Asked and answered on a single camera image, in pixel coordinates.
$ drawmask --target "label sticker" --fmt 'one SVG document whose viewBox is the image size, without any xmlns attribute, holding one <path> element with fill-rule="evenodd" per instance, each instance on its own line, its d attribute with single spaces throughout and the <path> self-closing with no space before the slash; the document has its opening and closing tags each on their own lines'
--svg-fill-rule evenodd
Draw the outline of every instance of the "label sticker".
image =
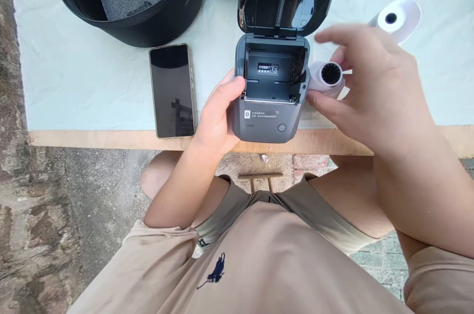
<svg viewBox="0 0 474 314">
<path fill-rule="evenodd" d="M 268 64 L 259 62 L 257 65 L 258 75 L 278 76 L 279 64 Z"/>
<path fill-rule="evenodd" d="M 258 112 L 258 111 L 245 111 L 245 119 L 250 118 L 265 118 L 265 119 L 275 119 L 278 117 L 279 111 L 272 111 L 272 112 Z"/>
</svg>

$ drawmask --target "person's left hand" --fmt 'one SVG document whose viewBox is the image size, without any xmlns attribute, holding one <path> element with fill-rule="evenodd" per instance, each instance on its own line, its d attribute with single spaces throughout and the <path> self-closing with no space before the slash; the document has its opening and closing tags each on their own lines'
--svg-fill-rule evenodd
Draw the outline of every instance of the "person's left hand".
<svg viewBox="0 0 474 314">
<path fill-rule="evenodd" d="M 209 156 L 222 157 L 239 142 L 232 131 L 231 123 L 227 121 L 227 108 L 242 94 L 245 80 L 241 76 L 233 78 L 233 75 L 232 69 L 207 99 L 190 144 L 202 149 Z"/>
</svg>

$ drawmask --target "knee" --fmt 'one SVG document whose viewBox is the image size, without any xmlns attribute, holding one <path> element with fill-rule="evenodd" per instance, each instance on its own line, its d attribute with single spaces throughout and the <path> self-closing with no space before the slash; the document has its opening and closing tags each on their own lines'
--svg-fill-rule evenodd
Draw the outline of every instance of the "knee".
<svg viewBox="0 0 474 314">
<path fill-rule="evenodd" d="M 140 180 L 143 193 L 153 199 L 168 180 L 181 157 L 181 151 L 162 151 L 145 168 Z"/>
</svg>

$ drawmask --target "embroidered logo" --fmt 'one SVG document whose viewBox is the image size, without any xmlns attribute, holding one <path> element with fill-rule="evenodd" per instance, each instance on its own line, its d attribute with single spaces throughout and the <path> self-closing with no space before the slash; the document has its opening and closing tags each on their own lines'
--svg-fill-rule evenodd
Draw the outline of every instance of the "embroidered logo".
<svg viewBox="0 0 474 314">
<path fill-rule="evenodd" d="M 225 260 L 226 260 L 226 254 L 225 254 L 225 252 L 223 252 L 221 254 L 221 256 L 219 257 L 219 260 L 217 260 L 216 268 L 214 269 L 214 272 L 211 273 L 210 275 L 208 275 L 206 282 L 201 284 L 196 289 L 202 288 L 206 283 L 211 283 L 211 282 L 217 283 L 217 282 L 219 282 L 220 279 L 222 278 L 222 276 L 224 275 L 224 272 L 222 272 L 222 271 L 224 270 Z"/>
</svg>

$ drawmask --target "beige t-shirt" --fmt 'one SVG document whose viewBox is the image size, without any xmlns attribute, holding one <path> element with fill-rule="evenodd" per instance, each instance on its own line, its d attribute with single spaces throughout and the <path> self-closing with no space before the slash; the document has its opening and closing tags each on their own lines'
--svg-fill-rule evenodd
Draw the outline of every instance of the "beige t-shirt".
<svg viewBox="0 0 474 314">
<path fill-rule="evenodd" d="M 194 259 L 197 240 L 191 228 L 137 221 L 69 313 L 412 312 L 279 205 L 249 207 Z M 474 260 L 429 247 L 409 267 L 405 297 L 417 314 L 474 313 Z"/>
</svg>

